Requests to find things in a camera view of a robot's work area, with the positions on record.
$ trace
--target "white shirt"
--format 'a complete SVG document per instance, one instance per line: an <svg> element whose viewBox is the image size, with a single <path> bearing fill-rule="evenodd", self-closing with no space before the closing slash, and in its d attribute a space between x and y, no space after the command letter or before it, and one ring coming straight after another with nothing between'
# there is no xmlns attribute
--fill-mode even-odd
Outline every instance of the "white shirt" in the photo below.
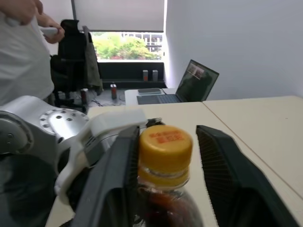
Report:
<svg viewBox="0 0 303 227"><path fill-rule="evenodd" d="M9 26L0 12L0 105L20 96L45 99L53 91L50 55L34 18Z"/></svg>

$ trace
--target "remote control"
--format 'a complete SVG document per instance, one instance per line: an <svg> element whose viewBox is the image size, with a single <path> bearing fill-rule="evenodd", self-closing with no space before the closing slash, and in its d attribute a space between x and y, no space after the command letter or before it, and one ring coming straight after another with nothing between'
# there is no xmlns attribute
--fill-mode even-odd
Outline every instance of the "remote control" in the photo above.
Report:
<svg viewBox="0 0 303 227"><path fill-rule="evenodd" d="M58 33L58 29L55 27L39 27L39 28L43 32L43 34L49 38Z"/></svg>

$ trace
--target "window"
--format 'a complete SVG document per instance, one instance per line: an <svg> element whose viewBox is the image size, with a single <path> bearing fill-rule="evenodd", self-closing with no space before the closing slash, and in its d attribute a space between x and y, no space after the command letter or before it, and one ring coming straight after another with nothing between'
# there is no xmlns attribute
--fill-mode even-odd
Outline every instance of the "window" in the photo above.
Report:
<svg viewBox="0 0 303 227"><path fill-rule="evenodd" d="M98 61L161 60L163 33L91 32Z"/></svg>

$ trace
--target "screw hole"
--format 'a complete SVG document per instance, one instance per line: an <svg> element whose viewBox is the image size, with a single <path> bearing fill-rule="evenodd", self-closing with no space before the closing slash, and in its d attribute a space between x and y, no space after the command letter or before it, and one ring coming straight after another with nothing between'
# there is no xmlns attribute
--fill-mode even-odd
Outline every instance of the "screw hole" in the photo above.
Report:
<svg viewBox="0 0 303 227"><path fill-rule="evenodd" d="M58 139L58 143L61 143L63 140L64 140L64 138L63 138L63 137L60 137L60 138Z"/></svg>

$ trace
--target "white wall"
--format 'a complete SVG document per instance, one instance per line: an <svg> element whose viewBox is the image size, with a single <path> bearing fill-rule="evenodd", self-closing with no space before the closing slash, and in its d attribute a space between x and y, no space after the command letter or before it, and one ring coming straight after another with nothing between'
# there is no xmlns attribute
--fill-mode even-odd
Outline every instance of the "white wall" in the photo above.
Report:
<svg viewBox="0 0 303 227"><path fill-rule="evenodd" d="M73 19L71 0L40 0L43 3L44 13L49 15L58 24L64 19ZM58 53L58 44L47 44L50 54Z"/></svg>
<svg viewBox="0 0 303 227"><path fill-rule="evenodd" d="M168 0L168 86L194 59L220 73L208 100L303 96L302 9L302 0Z"/></svg>

